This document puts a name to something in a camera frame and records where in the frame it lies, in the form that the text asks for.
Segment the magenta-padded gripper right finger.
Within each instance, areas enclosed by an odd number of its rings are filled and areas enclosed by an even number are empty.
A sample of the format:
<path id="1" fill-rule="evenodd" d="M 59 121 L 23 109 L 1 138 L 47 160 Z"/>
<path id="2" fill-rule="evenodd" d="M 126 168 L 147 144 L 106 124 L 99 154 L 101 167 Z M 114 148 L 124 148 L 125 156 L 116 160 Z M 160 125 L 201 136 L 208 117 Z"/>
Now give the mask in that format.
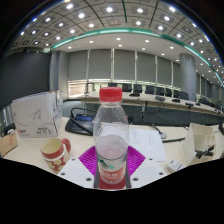
<path id="1" fill-rule="evenodd" d="M 165 171 L 153 158 L 142 155 L 132 146 L 128 147 L 126 160 L 126 188 L 141 188 L 166 176 Z"/>

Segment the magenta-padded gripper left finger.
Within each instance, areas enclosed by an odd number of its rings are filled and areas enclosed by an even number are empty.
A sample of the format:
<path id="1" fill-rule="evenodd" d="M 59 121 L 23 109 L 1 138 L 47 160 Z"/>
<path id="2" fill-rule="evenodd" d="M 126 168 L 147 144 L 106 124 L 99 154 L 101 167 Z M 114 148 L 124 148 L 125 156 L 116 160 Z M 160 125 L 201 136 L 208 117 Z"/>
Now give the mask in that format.
<path id="1" fill-rule="evenodd" d="M 95 147 L 90 147 L 78 158 L 70 158 L 58 176 L 84 188 L 98 188 L 99 170 Z"/>

